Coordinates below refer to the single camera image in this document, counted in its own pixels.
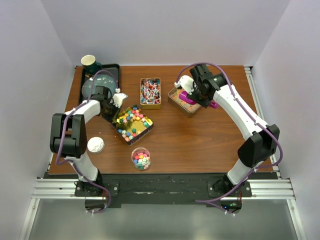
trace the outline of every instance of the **black plate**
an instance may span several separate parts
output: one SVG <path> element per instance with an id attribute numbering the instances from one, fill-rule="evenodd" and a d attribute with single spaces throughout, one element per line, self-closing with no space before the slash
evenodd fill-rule
<path id="1" fill-rule="evenodd" d="M 117 80 L 118 82 L 118 86 L 119 88 L 121 88 L 121 84 L 120 84 L 120 66 L 119 64 L 104 64 L 102 65 L 102 69 L 109 71 Z M 82 70 L 82 76 L 81 76 L 81 87 L 80 87 L 80 93 L 79 93 L 79 104 L 81 104 L 84 100 L 84 97 L 82 96 L 82 86 L 84 85 L 84 83 L 88 80 L 88 78 L 86 77 L 86 71 L 85 69 Z"/>

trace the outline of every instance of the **gray floor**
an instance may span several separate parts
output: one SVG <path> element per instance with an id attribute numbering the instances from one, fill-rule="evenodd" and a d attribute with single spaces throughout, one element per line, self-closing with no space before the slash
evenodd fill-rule
<path id="1" fill-rule="evenodd" d="M 41 200 L 30 240 L 296 240 L 285 200 L 247 200 L 235 217 L 205 205 L 133 205 L 93 218 L 84 200 Z"/>

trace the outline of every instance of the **candy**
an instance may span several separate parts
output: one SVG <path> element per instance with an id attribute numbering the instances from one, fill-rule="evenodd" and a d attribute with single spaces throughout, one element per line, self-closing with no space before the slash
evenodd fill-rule
<path id="1" fill-rule="evenodd" d="M 141 84 L 140 103 L 142 104 L 160 104 L 161 91 L 160 80 L 145 79 Z"/>
<path id="2" fill-rule="evenodd" d="M 191 105 L 189 103 L 186 103 L 185 101 L 182 101 L 179 98 L 180 93 L 184 91 L 183 89 L 178 89 L 176 92 L 174 92 L 173 94 L 171 94 L 170 96 L 178 103 L 180 104 L 183 108 L 185 108 L 186 110 L 188 110 L 189 112 L 193 113 L 195 110 L 197 110 L 199 108 L 199 104 L 194 104 Z"/>
<path id="3" fill-rule="evenodd" d="M 151 164 L 149 151 L 142 147 L 135 149 L 135 151 L 131 154 L 131 157 L 134 166 L 139 170 L 146 170 Z"/>

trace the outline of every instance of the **green cup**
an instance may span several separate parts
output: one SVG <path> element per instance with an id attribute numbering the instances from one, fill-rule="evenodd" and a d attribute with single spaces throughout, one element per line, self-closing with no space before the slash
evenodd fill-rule
<path id="1" fill-rule="evenodd" d="M 93 55 L 86 55 L 81 58 L 81 64 L 84 67 L 85 72 L 91 75 L 94 75 L 102 69 L 101 63 L 96 62 L 96 57 Z"/>

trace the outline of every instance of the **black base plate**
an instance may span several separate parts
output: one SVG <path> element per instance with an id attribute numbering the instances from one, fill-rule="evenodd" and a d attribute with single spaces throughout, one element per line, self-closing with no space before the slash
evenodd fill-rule
<path id="1" fill-rule="evenodd" d="M 111 208 L 120 208 L 122 204 L 173 204 L 193 205 L 195 200 L 211 200 L 222 195 L 211 192 L 210 186 L 221 180 L 224 173 L 140 173 L 140 174 L 102 174 L 104 185 L 111 191 Z M 77 179 L 77 175 L 48 175 L 45 178 Z M 253 173 L 249 179 L 277 179 L 275 172 Z M 112 192 L 118 184 L 118 193 Z M 251 187 L 246 183 L 240 189 L 242 197 L 250 197 Z M 75 196 L 84 196 L 75 192 Z"/>

